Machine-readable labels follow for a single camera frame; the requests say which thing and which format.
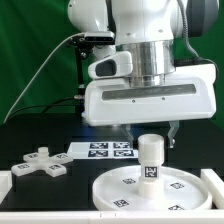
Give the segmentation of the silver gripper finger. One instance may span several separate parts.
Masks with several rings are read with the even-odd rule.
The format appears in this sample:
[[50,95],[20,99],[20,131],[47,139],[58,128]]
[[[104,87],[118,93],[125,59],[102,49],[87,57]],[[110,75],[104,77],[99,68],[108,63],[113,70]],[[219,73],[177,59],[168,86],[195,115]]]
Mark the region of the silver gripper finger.
[[134,137],[131,133],[131,125],[130,124],[122,125],[121,130],[122,130],[122,133],[124,134],[124,136],[129,141],[130,146],[133,146]]
[[175,144],[175,135],[177,134],[179,127],[180,127],[180,123],[178,121],[170,121],[169,122],[170,125],[170,130],[168,131],[168,146],[170,148],[174,147]]

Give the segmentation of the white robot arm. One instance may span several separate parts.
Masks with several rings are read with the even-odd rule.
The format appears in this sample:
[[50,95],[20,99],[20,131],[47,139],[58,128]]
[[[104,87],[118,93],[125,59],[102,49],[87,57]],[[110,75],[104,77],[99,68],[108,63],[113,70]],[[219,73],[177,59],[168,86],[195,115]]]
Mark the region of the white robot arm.
[[70,0],[68,17],[82,34],[80,55],[92,53],[85,118],[92,126],[170,123],[216,112],[217,65],[200,57],[176,60],[173,41],[205,33],[219,0]]

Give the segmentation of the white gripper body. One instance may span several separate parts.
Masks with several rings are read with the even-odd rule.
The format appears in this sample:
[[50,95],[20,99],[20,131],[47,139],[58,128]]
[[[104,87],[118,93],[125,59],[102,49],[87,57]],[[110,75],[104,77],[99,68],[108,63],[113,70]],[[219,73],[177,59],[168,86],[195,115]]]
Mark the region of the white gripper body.
[[85,118],[92,126],[210,118],[216,112],[212,64],[178,67],[161,86],[132,88],[126,78],[91,82]]

